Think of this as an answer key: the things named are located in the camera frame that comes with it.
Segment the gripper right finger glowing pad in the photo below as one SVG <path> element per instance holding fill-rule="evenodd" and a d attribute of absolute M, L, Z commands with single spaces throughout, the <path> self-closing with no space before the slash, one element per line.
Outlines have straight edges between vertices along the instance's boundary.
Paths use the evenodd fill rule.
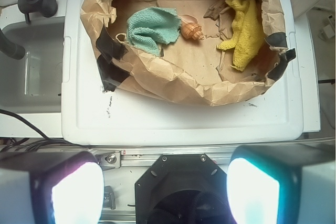
<path fill-rule="evenodd" d="M 241 145 L 226 191 L 237 223 L 335 223 L 335 146 Z"/>

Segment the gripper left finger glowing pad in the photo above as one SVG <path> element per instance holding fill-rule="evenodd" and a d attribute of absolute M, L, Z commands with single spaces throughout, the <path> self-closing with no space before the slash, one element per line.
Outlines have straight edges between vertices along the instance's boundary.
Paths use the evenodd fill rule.
<path fill-rule="evenodd" d="M 87 151 L 1 153 L 1 223 L 98 223 L 103 198 Z"/>

